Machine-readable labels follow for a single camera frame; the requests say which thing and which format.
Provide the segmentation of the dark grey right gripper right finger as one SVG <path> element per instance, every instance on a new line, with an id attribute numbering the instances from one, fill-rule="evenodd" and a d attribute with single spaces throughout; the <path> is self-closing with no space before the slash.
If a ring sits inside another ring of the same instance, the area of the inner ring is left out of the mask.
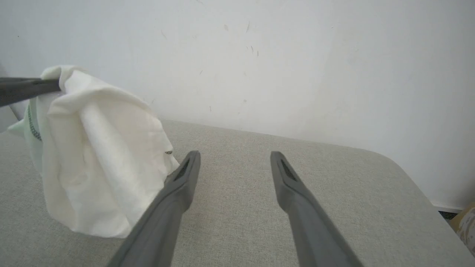
<path id="1" fill-rule="evenodd" d="M 270 155 L 276 198 L 287 214 L 300 267 L 363 267 L 314 195 L 279 151 Z"/>

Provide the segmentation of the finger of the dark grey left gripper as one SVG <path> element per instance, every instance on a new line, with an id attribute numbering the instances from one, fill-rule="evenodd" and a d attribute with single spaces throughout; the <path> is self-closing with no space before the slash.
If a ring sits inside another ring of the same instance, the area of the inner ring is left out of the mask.
<path id="1" fill-rule="evenodd" d="M 0 77 L 0 83 L 58 83 L 58 79 Z"/>
<path id="2" fill-rule="evenodd" d="M 0 108 L 59 91 L 58 82 L 0 82 Z"/>

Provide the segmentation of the white garment with stitched hem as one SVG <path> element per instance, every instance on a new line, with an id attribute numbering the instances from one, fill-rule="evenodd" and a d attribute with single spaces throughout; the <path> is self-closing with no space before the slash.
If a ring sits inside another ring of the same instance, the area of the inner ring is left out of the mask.
<path id="1" fill-rule="evenodd" d="M 125 238 L 179 167 L 149 105 L 73 65 L 46 68 L 59 93 L 8 128 L 25 139 L 46 210 L 73 232 Z"/>

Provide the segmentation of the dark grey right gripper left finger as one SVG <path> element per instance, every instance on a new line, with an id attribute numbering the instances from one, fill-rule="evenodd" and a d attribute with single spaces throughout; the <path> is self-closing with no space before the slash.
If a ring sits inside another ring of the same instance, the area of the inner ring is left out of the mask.
<path id="1" fill-rule="evenodd" d="M 171 267 L 180 222 L 192 204 L 200 164 L 199 151 L 185 156 L 107 267 Z"/>

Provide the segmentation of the white baseboard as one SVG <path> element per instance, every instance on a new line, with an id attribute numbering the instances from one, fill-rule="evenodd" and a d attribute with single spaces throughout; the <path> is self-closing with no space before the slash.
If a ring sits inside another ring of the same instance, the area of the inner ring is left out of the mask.
<path id="1" fill-rule="evenodd" d="M 436 203 L 436 202 L 432 202 L 432 205 L 437 209 L 437 211 L 456 213 L 456 214 L 462 212 L 465 209 L 463 207 L 445 205 L 445 204 L 440 204 L 440 203 Z"/>

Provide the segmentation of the beige patterned object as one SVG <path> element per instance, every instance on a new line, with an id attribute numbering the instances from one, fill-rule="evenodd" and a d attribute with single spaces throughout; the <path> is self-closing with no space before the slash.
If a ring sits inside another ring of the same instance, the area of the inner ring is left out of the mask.
<path id="1" fill-rule="evenodd" d="M 475 202 L 451 219 L 449 225 L 475 257 Z"/>

